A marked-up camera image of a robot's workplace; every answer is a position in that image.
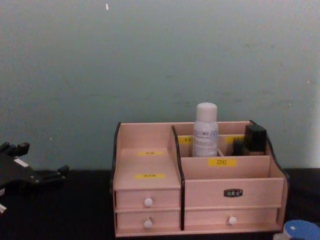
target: yellow label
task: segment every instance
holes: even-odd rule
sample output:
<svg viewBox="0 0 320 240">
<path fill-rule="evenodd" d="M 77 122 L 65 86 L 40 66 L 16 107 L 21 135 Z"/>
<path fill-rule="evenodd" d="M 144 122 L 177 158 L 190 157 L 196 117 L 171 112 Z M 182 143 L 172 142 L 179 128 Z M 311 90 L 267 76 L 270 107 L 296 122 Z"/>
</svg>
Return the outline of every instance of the yellow label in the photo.
<svg viewBox="0 0 320 240">
<path fill-rule="evenodd" d="M 139 157 L 143 156 L 161 156 L 163 154 L 162 151 L 141 151 L 138 152 Z"/>
<path fill-rule="evenodd" d="M 233 144 L 235 140 L 243 141 L 245 139 L 245 136 L 226 136 L 225 137 L 225 143 L 226 144 Z"/>
<path fill-rule="evenodd" d="M 158 174 L 137 174 L 135 175 L 136 179 L 163 179 L 166 175 L 163 173 Z"/>
<path fill-rule="evenodd" d="M 209 158 L 208 160 L 209 167 L 235 167 L 237 166 L 236 158 Z"/>
<path fill-rule="evenodd" d="M 193 136 L 178 136 L 179 144 L 192 144 L 194 141 Z"/>
</svg>

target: blue round lid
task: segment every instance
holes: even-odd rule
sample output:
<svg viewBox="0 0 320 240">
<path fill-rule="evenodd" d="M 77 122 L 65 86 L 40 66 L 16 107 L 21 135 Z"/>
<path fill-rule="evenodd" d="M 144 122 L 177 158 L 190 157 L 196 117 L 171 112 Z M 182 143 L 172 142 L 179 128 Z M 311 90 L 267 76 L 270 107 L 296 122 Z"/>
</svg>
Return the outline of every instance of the blue round lid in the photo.
<svg viewBox="0 0 320 240">
<path fill-rule="evenodd" d="M 292 238 L 320 240 L 320 227 L 308 221 L 291 220 L 285 223 L 284 229 Z"/>
</svg>

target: light blue wall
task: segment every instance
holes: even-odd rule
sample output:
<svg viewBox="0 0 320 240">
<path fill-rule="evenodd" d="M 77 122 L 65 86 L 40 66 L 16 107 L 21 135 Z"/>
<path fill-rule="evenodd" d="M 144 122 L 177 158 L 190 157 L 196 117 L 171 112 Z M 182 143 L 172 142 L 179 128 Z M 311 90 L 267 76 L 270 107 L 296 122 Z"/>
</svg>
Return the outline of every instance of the light blue wall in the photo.
<svg viewBox="0 0 320 240">
<path fill-rule="evenodd" d="M 284 167 L 320 167 L 320 1 L 106 1 L 0 1 L 0 140 L 30 142 L 31 166 L 110 168 L 118 121 L 209 101 L 263 125 Z"/>
</svg>

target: black tabletop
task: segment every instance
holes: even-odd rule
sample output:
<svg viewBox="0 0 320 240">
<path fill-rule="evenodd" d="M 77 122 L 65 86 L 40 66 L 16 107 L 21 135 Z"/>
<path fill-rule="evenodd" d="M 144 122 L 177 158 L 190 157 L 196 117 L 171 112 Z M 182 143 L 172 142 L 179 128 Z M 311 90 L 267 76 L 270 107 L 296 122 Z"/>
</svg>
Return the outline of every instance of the black tabletop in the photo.
<svg viewBox="0 0 320 240">
<path fill-rule="evenodd" d="M 70 171 L 66 184 L 59 190 L 2 198 L 1 204 L 7 211 L 0 216 L 0 240 L 112 239 L 109 176 L 109 171 Z M 270 240 L 272 235 L 214 234 L 161 239 Z"/>
</svg>

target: pink wooden organizer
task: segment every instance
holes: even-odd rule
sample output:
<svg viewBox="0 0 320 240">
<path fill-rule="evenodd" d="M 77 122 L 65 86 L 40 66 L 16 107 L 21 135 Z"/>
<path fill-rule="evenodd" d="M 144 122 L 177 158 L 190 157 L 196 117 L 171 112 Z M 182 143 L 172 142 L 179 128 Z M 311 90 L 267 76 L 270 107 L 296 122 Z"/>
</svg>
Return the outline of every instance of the pink wooden organizer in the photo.
<svg viewBox="0 0 320 240">
<path fill-rule="evenodd" d="M 251 124 L 219 122 L 218 156 L 192 157 L 193 122 L 119 123 L 110 179 L 114 236 L 281 231 L 289 181 L 269 138 L 266 155 L 231 156 L 233 140 Z"/>
</svg>

